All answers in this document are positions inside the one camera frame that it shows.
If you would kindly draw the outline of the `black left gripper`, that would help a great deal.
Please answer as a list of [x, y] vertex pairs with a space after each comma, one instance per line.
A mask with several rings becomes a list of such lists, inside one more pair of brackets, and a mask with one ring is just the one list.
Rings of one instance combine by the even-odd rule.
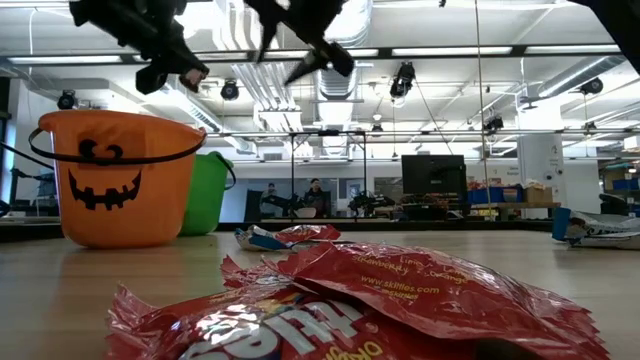
[[174, 17], [184, 13], [186, 0], [75, 0], [69, 10], [76, 26], [90, 23], [129, 46], [150, 64], [135, 76], [136, 89], [150, 94], [161, 89], [169, 75], [181, 82], [191, 71], [208, 67], [188, 48], [183, 27]]

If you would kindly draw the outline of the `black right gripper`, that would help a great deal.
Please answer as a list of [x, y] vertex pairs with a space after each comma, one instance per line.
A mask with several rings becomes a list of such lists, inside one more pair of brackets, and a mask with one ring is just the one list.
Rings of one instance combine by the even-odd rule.
[[301, 41], [311, 47], [305, 57], [289, 73], [285, 85], [317, 70], [337, 71], [349, 76], [354, 70], [354, 59], [337, 42], [327, 42], [325, 32], [341, 13], [345, 0], [289, 0], [284, 8], [276, 0], [244, 0], [258, 14], [262, 25], [262, 37], [257, 62], [264, 60], [280, 23], [289, 28]]

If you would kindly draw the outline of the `orange jack-o-lantern bucket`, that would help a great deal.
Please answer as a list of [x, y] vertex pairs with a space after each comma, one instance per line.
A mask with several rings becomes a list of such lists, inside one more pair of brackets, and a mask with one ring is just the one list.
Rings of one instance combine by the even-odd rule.
[[162, 246], [182, 227], [197, 151], [207, 133], [155, 116], [109, 110], [43, 115], [29, 135], [51, 138], [64, 236], [88, 248]]

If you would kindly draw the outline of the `red Skittles pack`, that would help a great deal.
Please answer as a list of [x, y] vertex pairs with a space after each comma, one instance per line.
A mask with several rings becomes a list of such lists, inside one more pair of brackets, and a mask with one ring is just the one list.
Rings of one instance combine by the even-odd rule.
[[284, 244], [298, 244], [307, 241], [334, 241], [341, 232], [329, 224], [296, 225], [275, 234], [275, 238]]
[[226, 290], [219, 294], [227, 298], [293, 298], [301, 293], [288, 277], [274, 270], [272, 263], [241, 268], [230, 256], [223, 259], [220, 272]]
[[105, 360], [480, 360], [473, 341], [437, 339], [291, 284], [163, 308], [119, 287], [108, 314]]
[[272, 264], [432, 337], [499, 339], [544, 360], [610, 360], [589, 310], [463, 258], [421, 247], [321, 243]]

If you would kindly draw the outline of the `green plastic bucket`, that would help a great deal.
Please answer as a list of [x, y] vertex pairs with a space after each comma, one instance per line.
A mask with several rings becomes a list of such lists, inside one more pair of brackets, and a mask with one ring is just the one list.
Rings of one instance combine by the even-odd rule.
[[225, 192], [237, 182], [233, 163], [217, 151], [197, 155], [180, 236], [203, 236], [214, 231], [220, 219]]

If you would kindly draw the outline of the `person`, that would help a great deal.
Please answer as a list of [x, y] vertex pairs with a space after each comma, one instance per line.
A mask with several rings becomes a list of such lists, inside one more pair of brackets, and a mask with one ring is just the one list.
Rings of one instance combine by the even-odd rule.
[[277, 196], [277, 189], [274, 183], [269, 183], [267, 189], [262, 193], [260, 200], [260, 211], [263, 218], [273, 218], [281, 213], [280, 208], [273, 204], [273, 199]]
[[315, 218], [327, 218], [330, 214], [330, 194], [321, 188], [320, 180], [313, 178], [310, 188], [305, 193], [304, 203], [308, 208], [315, 210]]

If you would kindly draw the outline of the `black monitor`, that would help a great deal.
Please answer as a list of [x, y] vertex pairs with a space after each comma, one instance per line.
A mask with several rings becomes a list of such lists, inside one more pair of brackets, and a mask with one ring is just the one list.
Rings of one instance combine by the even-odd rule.
[[403, 155], [403, 192], [456, 194], [467, 192], [466, 165], [461, 155]]

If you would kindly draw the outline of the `thin tan pole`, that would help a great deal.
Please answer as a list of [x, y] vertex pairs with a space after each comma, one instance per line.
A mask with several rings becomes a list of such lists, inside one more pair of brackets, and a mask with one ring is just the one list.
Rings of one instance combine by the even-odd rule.
[[[483, 75], [482, 75], [482, 48], [481, 48], [481, 33], [480, 33], [480, 16], [479, 16], [479, 2], [478, 0], [474, 0], [474, 14], [475, 14], [475, 26], [476, 26], [476, 45], [477, 45], [477, 67], [478, 67], [478, 84], [479, 84], [479, 102], [480, 102], [480, 130], [481, 130], [481, 161], [484, 170], [484, 180], [485, 180], [485, 188], [490, 188], [489, 177], [488, 177], [488, 163], [487, 163], [487, 138], [485, 131], [483, 130], [483, 122], [485, 121], [484, 116], [484, 95], [483, 95]], [[486, 204], [486, 209], [489, 214], [489, 219], [491, 221], [495, 221], [495, 216], [492, 214], [492, 209], [490, 207], [491, 203]]]

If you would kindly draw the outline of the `blue storage bin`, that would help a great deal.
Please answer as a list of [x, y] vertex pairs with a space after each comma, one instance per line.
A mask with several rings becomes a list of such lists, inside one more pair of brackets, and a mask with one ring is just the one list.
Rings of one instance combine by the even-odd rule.
[[468, 191], [468, 201], [470, 204], [488, 203], [521, 203], [524, 200], [523, 189], [514, 187], [490, 187]]

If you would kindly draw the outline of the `cardboard box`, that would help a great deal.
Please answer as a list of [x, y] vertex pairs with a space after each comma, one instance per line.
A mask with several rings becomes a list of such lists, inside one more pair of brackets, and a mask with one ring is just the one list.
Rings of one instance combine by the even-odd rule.
[[524, 189], [524, 199], [527, 203], [553, 203], [553, 188], [530, 186]]

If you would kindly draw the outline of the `wide silver ventilation duct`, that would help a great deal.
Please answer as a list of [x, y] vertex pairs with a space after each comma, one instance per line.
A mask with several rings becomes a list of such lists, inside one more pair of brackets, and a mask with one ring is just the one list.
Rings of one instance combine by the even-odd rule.
[[[366, 44], [371, 26], [373, 0], [346, 0], [342, 12], [325, 32], [329, 42], [337, 42], [344, 49]], [[349, 76], [335, 70], [319, 71], [315, 75], [317, 120], [319, 130], [347, 131], [354, 112], [357, 82], [360, 78], [354, 69]], [[337, 157], [345, 153], [344, 138], [321, 139], [325, 153]]]

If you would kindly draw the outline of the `black background rig frame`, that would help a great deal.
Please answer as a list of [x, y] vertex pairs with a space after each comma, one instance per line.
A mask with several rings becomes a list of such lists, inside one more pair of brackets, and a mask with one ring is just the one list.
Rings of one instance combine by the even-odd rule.
[[[287, 201], [287, 214], [292, 222], [300, 219], [301, 221], [338, 221], [343, 218], [357, 219], [358, 211], [351, 210], [349, 208], [350, 200], [340, 197], [340, 179], [341, 176], [336, 173], [337, 167], [340, 164], [351, 165], [354, 162], [352, 154], [352, 145], [359, 147], [362, 152], [362, 176], [355, 178], [354, 185], [359, 185], [360, 189], [365, 193], [368, 192], [367, 183], [367, 133], [362, 130], [353, 131], [341, 131], [337, 129], [325, 129], [318, 131], [305, 131], [305, 132], [290, 132], [288, 134], [291, 144], [290, 154], [290, 178], [291, 178], [291, 197]], [[346, 155], [339, 155], [336, 158], [316, 159], [315, 157], [300, 157], [296, 159], [296, 151], [304, 145], [310, 137], [324, 138], [337, 138], [341, 140], [344, 138], [343, 148], [346, 150]], [[305, 187], [300, 196], [296, 194], [296, 167], [297, 166], [315, 166], [316, 170], [302, 170], [302, 175], [307, 175], [311, 182]], [[324, 214], [321, 217], [317, 217], [316, 208], [313, 205], [307, 205], [305, 200], [306, 192], [311, 189], [316, 191], [323, 189], [321, 186], [322, 179], [332, 177], [336, 181], [336, 200], [332, 201], [332, 194], [324, 194], [323, 202], [327, 204], [327, 208], [324, 210]]]

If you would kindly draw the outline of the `long black light rail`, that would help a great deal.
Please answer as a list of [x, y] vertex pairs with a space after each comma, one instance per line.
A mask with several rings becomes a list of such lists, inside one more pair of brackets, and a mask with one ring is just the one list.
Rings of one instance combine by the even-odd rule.
[[[620, 55], [616, 44], [544, 44], [544, 45], [484, 45], [484, 46], [422, 46], [350, 48], [348, 53], [357, 61], [391, 59], [465, 59], [475, 56], [488, 58], [508, 57], [586, 57]], [[13, 66], [75, 66], [144, 64], [139, 54], [49, 54], [0, 55], [0, 64]]]

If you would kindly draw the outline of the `black aluminium table frame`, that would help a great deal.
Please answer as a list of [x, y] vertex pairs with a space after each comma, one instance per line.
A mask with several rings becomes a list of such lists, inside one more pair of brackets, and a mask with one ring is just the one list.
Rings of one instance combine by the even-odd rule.
[[[402, 232], [402, 231], [538, 231], [551, 232], [551, 220], [518, 221], [422, 221], [422, 222], [365, 222], [343, 219], [332, 224], [345, 232]], [[56, 223], [0, 223], [0, 244], [63, 238]]]

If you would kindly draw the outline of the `slim silver ventilation duct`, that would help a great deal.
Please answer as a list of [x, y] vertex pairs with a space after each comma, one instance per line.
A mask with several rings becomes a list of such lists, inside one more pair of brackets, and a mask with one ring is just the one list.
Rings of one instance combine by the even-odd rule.
[[551, 98], [582, 85], [601, 74], [623, 64], [624, 56], [605, 56], [585, 58], [537, 88], [539, 98]]

